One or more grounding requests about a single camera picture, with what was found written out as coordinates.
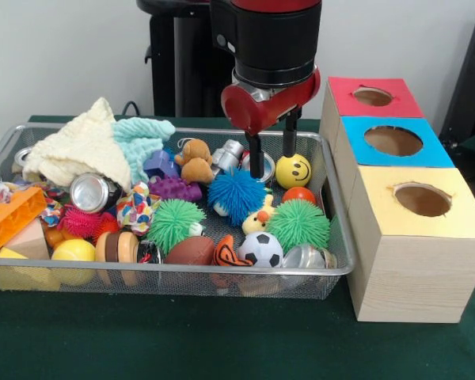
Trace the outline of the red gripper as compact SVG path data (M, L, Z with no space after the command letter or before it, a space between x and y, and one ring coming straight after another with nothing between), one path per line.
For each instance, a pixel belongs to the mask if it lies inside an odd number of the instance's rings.
M227 119L233 127L247 132L251 177L260 179L264 175L264 152L258 133L282 118L285 121L283 156L294 156L302 107L314 98L320 85L321 74L316 66L304 82L293 86L260 89L234 78L222 91L221 105Z

